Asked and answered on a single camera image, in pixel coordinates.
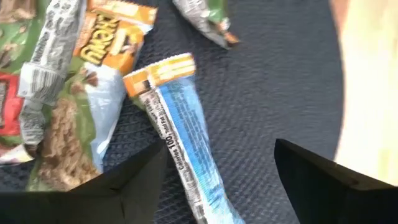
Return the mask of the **round dark woven placemat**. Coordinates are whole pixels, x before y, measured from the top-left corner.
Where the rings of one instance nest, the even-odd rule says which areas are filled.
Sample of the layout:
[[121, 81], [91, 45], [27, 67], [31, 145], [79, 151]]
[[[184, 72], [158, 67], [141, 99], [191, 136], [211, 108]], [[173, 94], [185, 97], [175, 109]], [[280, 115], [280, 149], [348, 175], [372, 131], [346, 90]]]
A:
[[[274, 146], [284, 138], [323, 156], [335, 152], [343, 76], [328, 0], [227, 0], [229, 31], [239, 39], [229, 49], [206, 38], [172, 0], [124, 1], [157, 8], [133, 71], [193, 55], [211, 154], [241, 218], [246, 224], [299, 224]], [[159, 140], [145, 109], [126, 90], [101, 174]], [[26, 153], [32, 160], [0, 166], [0, 193], [31, 192], [35, 157]], [[169, 150], [164, 171], [152, 224], [198, 224]]]

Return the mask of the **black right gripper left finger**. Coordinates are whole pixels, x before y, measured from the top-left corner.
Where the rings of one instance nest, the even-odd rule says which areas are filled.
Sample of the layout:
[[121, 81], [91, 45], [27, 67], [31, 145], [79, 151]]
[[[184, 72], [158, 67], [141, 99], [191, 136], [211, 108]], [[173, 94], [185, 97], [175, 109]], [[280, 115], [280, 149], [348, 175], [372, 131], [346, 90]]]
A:
[[1, 192], [0, 224], [152, 224], [167, 157], [159, 140], [68, 192]]

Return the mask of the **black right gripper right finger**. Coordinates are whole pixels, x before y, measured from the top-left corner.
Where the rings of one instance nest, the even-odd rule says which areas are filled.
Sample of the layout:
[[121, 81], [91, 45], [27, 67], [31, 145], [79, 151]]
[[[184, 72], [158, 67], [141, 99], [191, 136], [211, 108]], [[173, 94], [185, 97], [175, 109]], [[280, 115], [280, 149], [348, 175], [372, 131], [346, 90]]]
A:
[[274, 159], [300, 224], [398, 224], [398, 187], [285, 139]]

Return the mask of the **green blue orange granola bar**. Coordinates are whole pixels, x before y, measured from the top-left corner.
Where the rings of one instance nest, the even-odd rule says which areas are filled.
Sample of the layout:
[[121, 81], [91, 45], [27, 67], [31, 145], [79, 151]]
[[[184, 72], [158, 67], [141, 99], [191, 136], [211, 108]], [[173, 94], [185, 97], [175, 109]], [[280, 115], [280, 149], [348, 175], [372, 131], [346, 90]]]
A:
[[157, 8], [124, 0], [52, 0], [21, 70], [19, 116], [35, 157], [27, 189], [69, 191], [99, 176]]

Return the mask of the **green and red granola bar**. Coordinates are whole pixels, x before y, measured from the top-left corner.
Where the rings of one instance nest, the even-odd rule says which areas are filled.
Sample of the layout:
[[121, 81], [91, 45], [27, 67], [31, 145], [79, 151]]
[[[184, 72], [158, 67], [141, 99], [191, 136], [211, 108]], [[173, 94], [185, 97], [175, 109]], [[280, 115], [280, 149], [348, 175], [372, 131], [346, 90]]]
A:
[[22, 144], [19, 76], [32, 57], [51, 0], [0, 0], [0, 166], [32, 160]]
[[206, 38], [229, 49], [239, 39], [229, 31], [227, 0], [172, 0], [181, 15]]

